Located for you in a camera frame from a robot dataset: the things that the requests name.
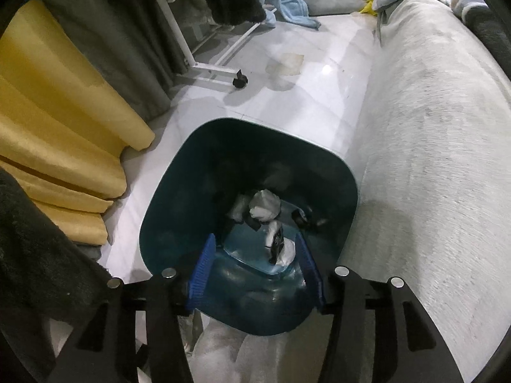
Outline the dark blue trash bin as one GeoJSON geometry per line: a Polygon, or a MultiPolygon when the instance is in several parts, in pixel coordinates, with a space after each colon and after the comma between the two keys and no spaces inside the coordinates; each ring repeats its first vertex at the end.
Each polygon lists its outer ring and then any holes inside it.
{"type": "Polygon", "coordinates": [[[248,204],[260,190],[281,199],[284,236],[302,234],[321,272],[331,270],[346,242],[358,189],[346,163],[316,145],[233,118],[201,125],[165,171],[140,230],[140,252],[152,274],[175,268],[189,278],[210,234],[216,252],[198,310],[255,335],[293,330],[314,305],[299,265],[269,263],[267,223],[248,204]],[[320,233],[299,230],[301,208],[329,219],[320,233]]]}

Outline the white printed plastic wrapper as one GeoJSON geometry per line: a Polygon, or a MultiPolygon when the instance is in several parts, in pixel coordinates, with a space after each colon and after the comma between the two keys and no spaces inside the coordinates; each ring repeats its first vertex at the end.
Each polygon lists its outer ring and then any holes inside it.
{"type": "Polygon", "coordinates": [[[284,236],[283,224],[272,221],[268,224],[265,248],[269,251],[269,263],[281,268],[288,267],[295,258],[295,243],[284,236]]]}

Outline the dark hanging clothes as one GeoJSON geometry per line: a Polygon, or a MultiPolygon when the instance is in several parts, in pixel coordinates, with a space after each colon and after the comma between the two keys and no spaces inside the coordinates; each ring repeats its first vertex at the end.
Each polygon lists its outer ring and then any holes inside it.
{"type": "MultiPolygon", "coordinates": [[[[150,121],[171,107],[185,57],[156,0],[42,0],[105,81],[150,121]]],[[[260,0],[202,0],[215,23],[259,23],[260,0]]]]}

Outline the dark grey fleece blanket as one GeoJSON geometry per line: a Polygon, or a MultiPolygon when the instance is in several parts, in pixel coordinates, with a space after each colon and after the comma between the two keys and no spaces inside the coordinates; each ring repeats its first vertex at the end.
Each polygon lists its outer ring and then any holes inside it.
{"type": "Polygon", "coordinates": [[[465,25],[489,50],[500,68],[510,78],[510,40],[491,9],[483,5],[470,6],[463,12],[463,19],[465,25]]]}

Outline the white clothes rack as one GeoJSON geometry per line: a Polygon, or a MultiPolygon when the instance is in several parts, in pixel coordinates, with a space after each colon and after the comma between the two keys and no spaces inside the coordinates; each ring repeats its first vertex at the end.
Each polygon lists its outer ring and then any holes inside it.
{"type": "Polygon", "coordinates": [[[182,54],[186,73],[248,85],[248,73],[229,62],[248,40],[271,29],[263,0],[156,0],[182,54]]]}

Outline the yellow curtain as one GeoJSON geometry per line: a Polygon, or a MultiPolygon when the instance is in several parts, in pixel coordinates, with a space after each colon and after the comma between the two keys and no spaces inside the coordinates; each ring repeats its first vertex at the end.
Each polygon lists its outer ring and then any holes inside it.
{"type": "Polygon", "coordinates": [[[1,167],[69,239],[104,245],[102,216],[124,195],[123,150],[155,135],[30,0],[1,37],[1,167]]]}

